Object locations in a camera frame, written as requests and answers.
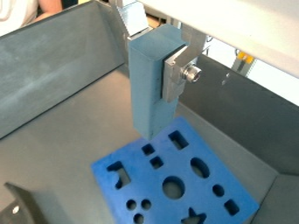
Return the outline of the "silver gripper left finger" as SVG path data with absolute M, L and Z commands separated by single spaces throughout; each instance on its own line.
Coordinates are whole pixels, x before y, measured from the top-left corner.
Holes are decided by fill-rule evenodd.
M 138 0 L 108 0 L 120 23 L 124 40 L 132 40 L 151 31 L 144 5 Z

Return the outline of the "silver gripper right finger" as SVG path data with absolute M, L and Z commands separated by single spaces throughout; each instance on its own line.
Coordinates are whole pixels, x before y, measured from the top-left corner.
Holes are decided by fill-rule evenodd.
M 182 25 L 185 45 L 169 56 L 163 63 L 163 99 L 173 102 L 183 93 L 185 84 L 201 78 L 202 70 L 197 67 L 207 35 L 187 24 Z

